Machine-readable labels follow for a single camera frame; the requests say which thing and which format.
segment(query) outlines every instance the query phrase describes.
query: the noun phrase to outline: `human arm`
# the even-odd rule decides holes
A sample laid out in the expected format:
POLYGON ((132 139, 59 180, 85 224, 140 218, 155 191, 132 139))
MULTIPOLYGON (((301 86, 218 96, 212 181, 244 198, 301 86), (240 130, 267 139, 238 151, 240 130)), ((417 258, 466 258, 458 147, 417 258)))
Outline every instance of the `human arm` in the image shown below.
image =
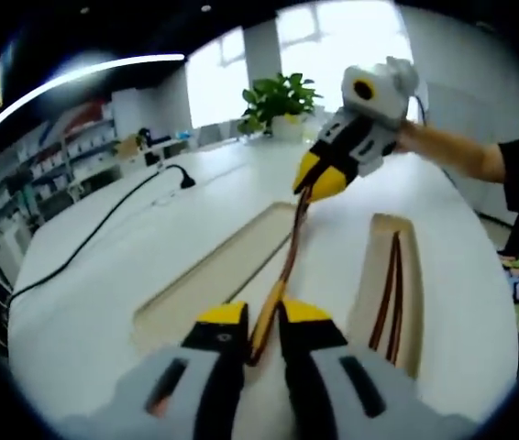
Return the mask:
POLYGON ((506 168, 498 144, 482 145, 463 136, 405 121, 398 137, 399 150, 412 151, 441 166, 486 182, 504 183, 506 168))

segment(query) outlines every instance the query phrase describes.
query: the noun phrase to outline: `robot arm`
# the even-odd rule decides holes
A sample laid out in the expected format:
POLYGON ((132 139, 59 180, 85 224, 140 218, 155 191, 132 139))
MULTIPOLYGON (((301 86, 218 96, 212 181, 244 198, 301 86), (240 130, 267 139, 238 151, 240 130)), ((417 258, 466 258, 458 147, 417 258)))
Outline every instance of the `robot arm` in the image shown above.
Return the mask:
POLYGON ((388 57, 370 70, 348 67, 341 85, 343 106, 304 155, 294 193, 312 187, 310 201, 315 202, 377 170, 395 146, 417 86, 418 75, 408 60, 388 57))

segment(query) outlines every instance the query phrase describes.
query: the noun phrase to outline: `black cable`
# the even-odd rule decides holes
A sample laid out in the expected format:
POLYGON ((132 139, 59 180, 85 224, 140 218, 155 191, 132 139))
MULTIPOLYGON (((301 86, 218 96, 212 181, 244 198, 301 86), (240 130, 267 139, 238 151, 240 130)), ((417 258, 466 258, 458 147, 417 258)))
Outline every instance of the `black cable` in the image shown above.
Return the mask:
POLYGON ((421 117, 423 118, 423 125, 426 126, 426 111, 425 106, 423 105, 423 101, 421 100, 419 95, 415 95, 414 99, 418 103, 418 108, 421 110, 421 117))
POLYGON ((88 237, 84 239, 84 241, 74 250, 74 252, 72 252, 72 254, 68 257, 68 259, 66 261, 64 261, 64 263, 61 266, 59 266, 57 269, 55 269, 54 271, 52 271, 51 273, 49 273, 48 275, 46 275, 42 279, 40 279, 40 280, 38 280, 38 281, 36 281, 36 282, 34 282, 32 284, 29 284, 26 288, 24 288, 24 289, 22 289, 22 290, 20 290, 20 291, 18 291, 16 293, 13 293, 9 297, 7 302, 6 302, 7 316, 8 316, 8 313, 9 313, 10 309, 11 309, 11 303, 13 302, 13 300, 15 300, 16 297, 22 295, 25 292, 30 291, 31 289, 34 289, 34 288, 40 286, 41 284, 44 284, 45 282, 48 282, 49 280, 51 280, 55 276, 57 276, 60 273, 62 273, 64 270, 66 270, 66 268, 68 268, 70 263, 72 263, 72 260, 76 258, 76 256, 80 253, 80 251, 83 250, 83 248, 86 246, 86 244, 96 235, 96 233, 101 229, 101 227, 103 227, 103 225, 106 223, 106 221, 111 217, 111 215, 113 215, 113 213, 119 208, 119 206, 121 206, 125 202, 125 200, 127 200, 133 193, 135 193, 141 187, 146 185, 148 182, 150 182, 153 179, 155 179, 156 177, 158 177, 163 170, 167 170, 167 169, 170 169, 170 168, 177 168, 177 169, 179 169, 182 172, 182 182, 180 184, 180 187, 182 189, 191 188, 191 187, 193 187, 196 184, 194 179, 180 165, 172 164, 172 165, 169 165, 169 166, 167 166, 165 168, 162 168, 161 170, 156 171, 155 174, 152 174, 147 179, 142 181, 139 185, 137 185, 135 188, 133 188, 131 191, 129 191, 127 194, 125 194, 115 204, 115 206, 113 206, 109 210, 109 212, 105 215, 105 217, 94 228, 93 232, 91 232, 88 235, 88 237))

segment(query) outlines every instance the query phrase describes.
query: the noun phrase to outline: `window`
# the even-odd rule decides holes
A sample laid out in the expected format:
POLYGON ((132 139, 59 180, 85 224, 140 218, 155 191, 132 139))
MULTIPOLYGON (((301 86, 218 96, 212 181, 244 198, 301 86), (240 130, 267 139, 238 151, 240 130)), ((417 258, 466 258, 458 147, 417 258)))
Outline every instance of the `window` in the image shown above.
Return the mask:
POLYGON ((246 109, 241 91, 248 87, 241 27, 191 55, 186 64, 186 82, 194 128, 240 117, 246 109))
MULTIPOLYGON (((316 104, 329 112, 342 104, 341 80, 347 66, 369 66, 385 62, 387 56, 413 59, 400 13, 387 1, 294 6, 279 14, 277 26, 283 73, 301 72, 314 80, 324 96, 316 104)), ((418 116, 414 100, 408 118, 418 116)))

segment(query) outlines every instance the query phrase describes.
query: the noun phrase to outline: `white table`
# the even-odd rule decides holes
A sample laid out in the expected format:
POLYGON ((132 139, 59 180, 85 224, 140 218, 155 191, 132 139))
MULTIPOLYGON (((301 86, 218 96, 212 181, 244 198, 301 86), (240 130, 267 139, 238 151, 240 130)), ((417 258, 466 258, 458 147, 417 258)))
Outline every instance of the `white table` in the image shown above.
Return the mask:
MULTIPOLYGON (((294 201, 291 182, 306 149, 236 143, 169 160, 197 186, 177 191, 180 173, 168 170, 129 198, 65 272, 15 300, 10 363, 38 409, 58 420, 107 402, 116 380, 140 361, 129 340, 136 308, 266 206, 294 201)), ((16 290, 58 267, 152 172, 116 181, 45 224, 16 290)), ((480 221, 439 168, 413 154, 390 157, 367 179, 312 206, 291 291, 346 328, 376 212, 403 215, 416 230, 425 289, 420 396, 442 413, 482 420, 515 379, 512 296, 480 221)), ((283 258, 241 293, 252 321, 283 258)), ((234 438, 288 438, 292 423, 282 360, 274 357, 242 394, 234 438)))

